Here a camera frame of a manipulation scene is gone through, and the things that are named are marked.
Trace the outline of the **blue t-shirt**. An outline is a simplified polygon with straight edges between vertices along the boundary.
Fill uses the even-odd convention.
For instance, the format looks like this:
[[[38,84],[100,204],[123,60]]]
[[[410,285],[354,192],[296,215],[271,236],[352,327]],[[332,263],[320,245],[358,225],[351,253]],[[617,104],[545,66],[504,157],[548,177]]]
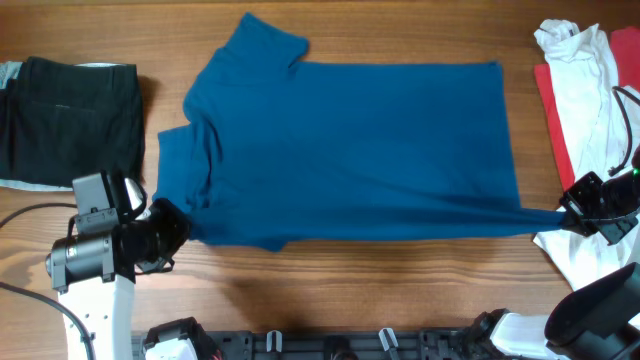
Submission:
[[[161,132],[156,194],[210,245],[553,231],[520,202],[501,66],[309,62],[252,14]]]

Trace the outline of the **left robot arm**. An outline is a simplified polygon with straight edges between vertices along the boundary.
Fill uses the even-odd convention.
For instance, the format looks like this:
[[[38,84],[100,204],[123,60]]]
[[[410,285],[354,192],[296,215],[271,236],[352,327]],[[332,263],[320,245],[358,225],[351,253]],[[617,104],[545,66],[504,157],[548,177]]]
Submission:
[[[72,182],[77,213],[46,258],[63,307],[71,359],[130,359],[136,278],[172,270],[190,234],[165,198],[131,205],[125,178],[101,171]]]

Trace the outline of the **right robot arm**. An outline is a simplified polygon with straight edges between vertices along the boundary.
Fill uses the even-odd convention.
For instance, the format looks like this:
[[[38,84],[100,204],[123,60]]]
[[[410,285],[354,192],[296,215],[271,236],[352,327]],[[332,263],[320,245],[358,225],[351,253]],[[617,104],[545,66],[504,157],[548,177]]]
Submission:
[[[590,172],[560,200],[562,228],[601,234],[611,245],[639,226],[639,154],[632,170],[602,181]],[[545,316],[484,312],[459,342],[468,359],[637,359],[639,264],[632,262],[566,296]]]

